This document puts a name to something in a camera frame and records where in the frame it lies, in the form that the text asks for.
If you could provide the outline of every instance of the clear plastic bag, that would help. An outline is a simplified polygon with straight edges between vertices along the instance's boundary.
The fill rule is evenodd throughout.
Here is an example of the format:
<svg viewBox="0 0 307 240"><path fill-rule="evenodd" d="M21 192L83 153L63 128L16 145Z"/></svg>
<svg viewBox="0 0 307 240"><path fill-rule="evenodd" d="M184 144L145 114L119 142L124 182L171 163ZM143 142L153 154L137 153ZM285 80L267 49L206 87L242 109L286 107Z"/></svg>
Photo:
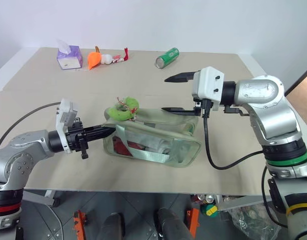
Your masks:
<svg viewBox="0 0 307 240"><path fill-rule="evenodd" d="M193 137L197 116L143 108L138 110L136 121L116 121L107 110L104 115L107 121L103 126L116 129L103 139L103 147L110 155L184 168L201 149L201 143Z"/></svg>
<svg viewBox="0 0 307 240"><path fill-rule="evenodd" d="M277 219L274 211L271 215ZM269 218L265 206L260 203L252 206L230 209L233 224L253 240L275 240L281 229Z"/></svg>

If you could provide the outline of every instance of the tissue box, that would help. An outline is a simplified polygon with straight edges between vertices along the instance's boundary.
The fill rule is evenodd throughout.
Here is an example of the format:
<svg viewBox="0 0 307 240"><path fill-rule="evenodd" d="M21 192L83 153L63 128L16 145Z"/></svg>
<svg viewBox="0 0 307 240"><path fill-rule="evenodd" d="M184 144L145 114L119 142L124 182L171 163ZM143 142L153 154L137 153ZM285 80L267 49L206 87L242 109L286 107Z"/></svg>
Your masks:
<svg viewBox="0 0 307 240"><path fill-rule="evenodd" d="M65 54L58 50L57 60L62 69L79 69L83 66L83 56L79 46L69 46L71 52Z"/></svg>

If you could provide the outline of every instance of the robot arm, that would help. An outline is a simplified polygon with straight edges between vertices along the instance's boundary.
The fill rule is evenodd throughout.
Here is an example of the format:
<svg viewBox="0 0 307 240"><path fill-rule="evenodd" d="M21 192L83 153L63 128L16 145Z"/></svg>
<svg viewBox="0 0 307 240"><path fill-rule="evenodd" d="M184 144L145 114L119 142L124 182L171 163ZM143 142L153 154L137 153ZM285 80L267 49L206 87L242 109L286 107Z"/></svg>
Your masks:
<svg viewBox="0 0 307 240"><path fill-rule="evenodd" d="M76 114L75 105L63 99L57 108L57 130L21 134L0 149L0 230L12 228L19 222L24 187L40 160L62 151L81 151L81 157L86 159L88 142L115 131L101 125L84 128Z"/></svg>
<svg viewBox="0 0 307 240"><path fill-rule="evenodd" d="M224 106L224 113L249 116L253 131L262 146L275 208L286 214L290 239L307 235L307 148L295 113L284 96L283 83L263 75L249 80L224 82L224 74L212 67L185 72L165 82L193 80L194 110L163 108L175 114L209 117L212 109ZM244 114L238 106L247 110Z"/></svg>

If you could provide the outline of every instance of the yellow tape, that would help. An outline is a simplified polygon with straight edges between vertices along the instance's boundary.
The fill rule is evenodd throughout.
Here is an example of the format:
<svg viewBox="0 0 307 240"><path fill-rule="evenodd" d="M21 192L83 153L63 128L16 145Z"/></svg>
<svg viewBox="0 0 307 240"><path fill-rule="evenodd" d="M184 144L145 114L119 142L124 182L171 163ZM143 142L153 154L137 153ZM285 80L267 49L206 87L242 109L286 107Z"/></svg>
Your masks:
<svg viewBox="0 0 307 240"><path fill-rule="evenodd" d="M286 211L286 215L288 216L292 210L300 209L300 208L307 208L307 203L299 203L299 204L290 206Z"/></svg>
<svg viewBox="0 0 307 240"><path fill-rule="evenodd" d="M217 211L218 211L217 206L213 206L212 208L210 208L210 209L207 210L206 214L207 214L208 216L211 216L212 214L214 214L214 213L217 212Z"/></svg>

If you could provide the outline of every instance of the floor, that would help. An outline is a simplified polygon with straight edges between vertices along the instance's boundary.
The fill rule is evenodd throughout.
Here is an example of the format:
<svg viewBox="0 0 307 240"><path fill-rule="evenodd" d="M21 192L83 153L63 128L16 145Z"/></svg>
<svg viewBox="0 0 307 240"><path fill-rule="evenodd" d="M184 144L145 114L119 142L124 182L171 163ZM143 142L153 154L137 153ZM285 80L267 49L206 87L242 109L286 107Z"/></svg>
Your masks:
<svg viewBox="0 0 307 240"><path fill-rule="evenodd" d="M58 191L56 197L60 198L61 204L53 209L63 224L65 240L77 239L72 216L78 209L87 214L87 240L97 238L101 224L114 212L124 215L125 240L157 240L153 220L155 210L166 207L184 219L185 211L192 206L188 194ZM22 201L22 210L19 225L24 228L25 240L61 239L60 225L45 205ZM196 240L249 239L226 215L211 218L200 214L199 223ZM280 235L278 239L287 239L286 233Z"/></svg>
<svg viewBox="0 0 307 240"><path fill-rule="evenodd" d="M287 99L307 124L307 77L287 95Z"/></svg>

